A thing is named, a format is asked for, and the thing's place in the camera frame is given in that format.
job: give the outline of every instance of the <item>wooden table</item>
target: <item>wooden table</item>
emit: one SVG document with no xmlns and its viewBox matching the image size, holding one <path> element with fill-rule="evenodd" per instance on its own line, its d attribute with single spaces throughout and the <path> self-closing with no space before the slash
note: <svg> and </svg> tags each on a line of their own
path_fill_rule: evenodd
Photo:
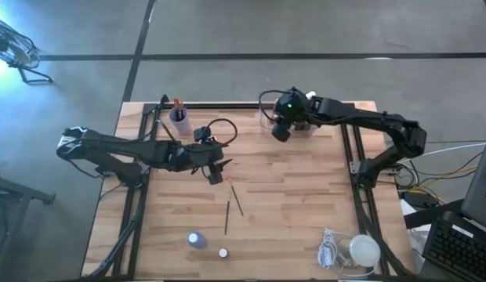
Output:
<svg viewBox="0 0 486 282">
<path fill-rule="evenodd" d="M 376 110 L 372 101 L 355 105 Z M 142 109 L 143 103 L 123 104 L 116 136 L 137 137 Z M 163 110 L 161 119 L 175 133 L 167 113 Z M 234 159 L 224 174 L 233 179 L 245 217 L 241 217 L 233 198 L 224 236 L 228 183 L 210 186 L 201 172 L 191 175 L 153 170 L 135 278 L 338 277 L 335 272 L 320 268 L 317 250 L 325 227 L 353 235 L 359 233 L 340 127 L 324 126 L 309 138 L 280 143 L 269 129 L 262 128 L 258 110 L 189 110 L 193 129 L 214 118 L 229 118 L 238 127 L 238 138 L 224 149 L 226 159 Z M 212 126 L 212 133 L 219 140 L 226 140 L 233 129 L 220 122 Z M 367 157 L 385 150 L 382 133 L 362 128 L 361 134 Z M 193 142 L 192 137 L 175 137 L 183 143 Z M 160 129 L 157 139 L 165 138 Z M 383 176 L 379 179 L 391 180 Z M 116 184 L 116 179 L 107 179 L 102 193 Z M 373 192 L 386 242 L 404 265 L 415 271 L 394 186 L 380 184 Z M 93 271 L 114 245 L 125 194 L 125 188 L 115 190 L 99 203 L 83 274 Z M 194 249 L 187 244 L 187 235 L 193 230 L 208 238 L 206 249 Z M 220 248 L 228 249 L 228 259 L 218 257 Z M 128 253 L 125 250 L 122 272 L 128 265 Z"/>
</svg>

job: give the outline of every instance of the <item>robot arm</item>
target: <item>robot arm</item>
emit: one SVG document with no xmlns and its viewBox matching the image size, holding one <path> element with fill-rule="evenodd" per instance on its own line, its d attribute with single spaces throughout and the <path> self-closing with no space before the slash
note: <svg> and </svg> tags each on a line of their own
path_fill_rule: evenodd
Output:
<svg viewBox="0 0 486 282">
<path fill-rule="evenodd" d="M 280 92 L 281 97 L 274 107 L 273 117 L 276 122 L 272 135 L 286 142 L 290 137 L 289 129 L 294 123 L 306 122 L 321 127 L 322 125 L 357 125 L 362 128 L 387 133 L 394 144 L 379 156 L 362 161 L 357 168 L 356 180 L 360 187 L 373 188 L 379 173 L 394 165 L 403 157 L 417 157 L 424 152 L 426 131 L 417 121 L 409 121 L 399 114 L 359 110 L 335 99 L 311 96 L 308 98 L 296 88 Z"/>
<path fill-rule="evenodd" d="M 205 133 L 204 128 L 194 133 Z M 194 174 L 199 168 L 207 166 L 210 184 L 223 181 L 223 166 L 231 160 L 222 161 L 222 148 L 227 144 L 218 143 L 214 137 L 204 136 L 198 139 L 200 143 L 183 145 L 180 141 L 143 139 L 128 140 L 100 134 L 94 130 L 75 127 L 66 129 L 58 145 L 56 153 L 66 161 L 84 159 L 97 165 L 96 171 L 101 175 L 113 172 L 120 181 L 128 186 L 137 187 L 143 182 L 143 166 L 165 169 L 169 172 L 191 170 Z M 133 163 L 119 160 L 114 155 L 133 157 Z"/>
</svg>

